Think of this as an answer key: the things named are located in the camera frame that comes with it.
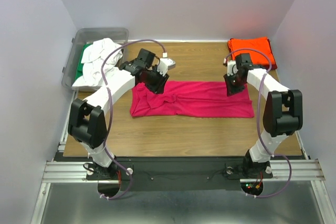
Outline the pink t shirt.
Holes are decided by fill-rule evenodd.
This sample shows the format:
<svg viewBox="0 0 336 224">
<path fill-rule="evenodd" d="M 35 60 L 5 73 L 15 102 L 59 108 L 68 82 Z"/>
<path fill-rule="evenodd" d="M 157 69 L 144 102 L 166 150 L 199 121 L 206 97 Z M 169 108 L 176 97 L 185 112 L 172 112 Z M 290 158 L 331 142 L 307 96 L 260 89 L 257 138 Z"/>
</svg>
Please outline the pink t shirt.
<svg viewBox="0 0 336 224">
<path fill-rule="evenodd" d="M 168 81 L 162 94 L 144 84 L 132 89 L 132 117 L 183 115 L 197 118 L 253 118 L 248 91 L 227 96 L 225 82 Z"/>
</svg>

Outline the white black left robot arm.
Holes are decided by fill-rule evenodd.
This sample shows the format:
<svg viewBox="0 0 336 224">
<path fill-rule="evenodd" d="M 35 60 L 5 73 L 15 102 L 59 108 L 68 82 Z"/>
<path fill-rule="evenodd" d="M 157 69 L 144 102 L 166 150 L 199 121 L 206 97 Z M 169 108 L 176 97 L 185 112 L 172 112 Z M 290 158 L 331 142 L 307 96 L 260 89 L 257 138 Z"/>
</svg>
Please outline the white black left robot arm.
<svg viewBox="0 0 336 224">
<path fill-rule="evenodd" d="M 104 77 L 102 85 L 84 100 L 75 99 L 70 107 L 68 134 L 79 142 L 92 158 L 91 165 L 85 165 L 89 175 L 97 174 L 106 179 L 118 172 L 116 157 L 108 151 L 107 137 L 111 123 L 106 122 L 106 114 L 113 113 L 113 105 L 129 90 L 142 83 L 154 94 L 162 94 L 169 78 L 168 71 L 176 65 L 167 53 L 154 65 L 156 54 L 141 49 L 138 56 L 124 62 L 111 77 Z"/>
</svg>

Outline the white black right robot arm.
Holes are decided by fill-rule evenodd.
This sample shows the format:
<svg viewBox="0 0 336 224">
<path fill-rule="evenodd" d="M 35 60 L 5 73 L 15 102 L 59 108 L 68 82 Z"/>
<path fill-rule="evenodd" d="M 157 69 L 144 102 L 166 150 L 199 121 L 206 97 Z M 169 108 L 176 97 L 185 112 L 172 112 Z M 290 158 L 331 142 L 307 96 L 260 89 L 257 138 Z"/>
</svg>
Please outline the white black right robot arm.
<svg viewBox="0 0 336 224">
<path fill-rule="evenodd" d="M 249 53 L 224 59 L 223 64 L 228 96 L 244 91 L 249 84 L 258 91 L 258 99 L 266 100 L 263 113 L 257 112 L 257 142 L 246 152 L 238 171 L 244 178 L 270 176 L 270 160 L 276 149 L 303 126 L 302 93 L 280 84 L 268 69 L 254 64 Z"/>
</svg>

